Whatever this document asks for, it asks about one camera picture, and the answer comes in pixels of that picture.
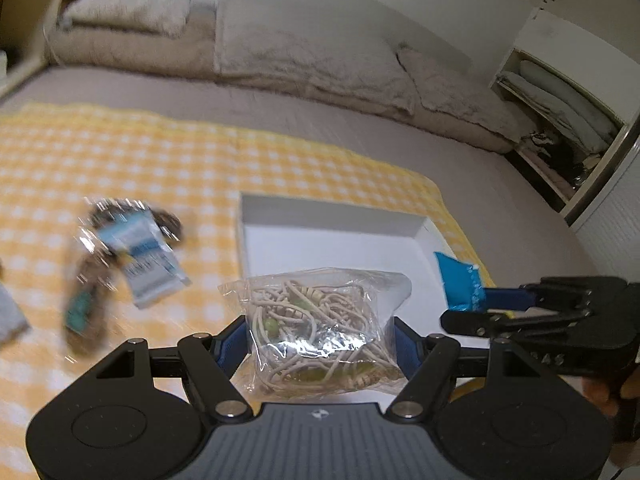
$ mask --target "clear plastic bag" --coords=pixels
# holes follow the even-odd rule
[[[107,336],[107,310],[113,292],[116,259],[89,229],[79,228],[72,247],[76,262],[66,277],[64,327],[73,352],[89,354]]]
[[[353,392],[402,377],[390,321],[411,295],[394,272],[316,269],[220,286],[245,314],[261,400]]]
[[[110,335],[118,271],[126,276],[137,306],[189,283],[172,252],[186,238],[182,218],[140,200],[105,198],[86,203],[88,212],[70,246],[65,270],[63,323],[69,347],[77,355],[101,348]],[[140,274],[150,274],[151,267],[161,279],[140,279]],[[130,274],[136,274],[136,283]]]

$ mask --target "white cardboard box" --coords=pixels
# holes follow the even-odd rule
[[[423,216],[277,196],[244,194],[238,215],[242,275],[262,276],[319,267],[402,272],[412,282],[411,297],[396,312],[417,333],[443,332],[447,303],[434,255],[454,256],[436,225]],[[486,347],[486,340],[456,336],[463,346]],[[335,400],[377,400],[372,391]]]

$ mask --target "gray cloth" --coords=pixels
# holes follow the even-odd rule
[[[27,319],[14,298],[0,284],[0,344],[28,326]]]
[[[503,156],[405,124],[270,92],[104,68],[51,68],[0,111],[29,101],[136,108],[336,144],[433,180],[498,286],[595,273],[574,232]]]
[[[567,103],[532,85],[529,81],[513,72],[500,72],[498,80],[513,90],[535,110],[547,117],[567,139],[573,141],[587,153],[605,151],[609,145],[596,131]]]
[[[609,144],[613,142],[617,133],[616,125],[569,83],[562,81],[551,72],[527,60],[520,62],[520,75],[531,84],[542,88],[567,103],[596,130],[596,133],[605,142]]]

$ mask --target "folded bedding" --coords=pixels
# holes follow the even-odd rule
[[[589,126],[596,131],[602,140],[608,143],[613,142],[617,133],[616,125],[569,83],[540,65],[525,59],[520,62],[520,75],[531,84],[567,103],[589,123]]]
[[[59,64],[105,66],[156,75],[215,79],[213,9],[191,10],[176,38],[131,30],[73,26],[49,36],[49,53]]]
[[[398,60],[414,81],[424,108],[519,142],[514,117],[489,88],[410,48],[398,50]]]
[[[503,71],[498,80],[533,109],[544,114],[560,133],[586,153],[599,153],[609,147],[590,124],[561,99],[514,72]]]
[[[414,111],[412,82],[385,40],[341,27],[319,11],[311,17],[290,7],[223,0],[216,22],[216,71],[231,82],[285,81]]]
[[[470,123],[444,112],[434,112],[420,104],[416,105],[410,118],[399,117],[396,120],[489,152],[507,153],[513,149],[512,142],[502,135],[490,132],[480,124]]]
[[[76,0],[65,18],[74,24],[155,32],[176,38],[186,24],[191,0]]]

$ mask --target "tangled cable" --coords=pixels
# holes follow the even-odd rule
[[[398,368],[359,286],[252,288],[258,374],[273,390],[331,393],[367,388]]]

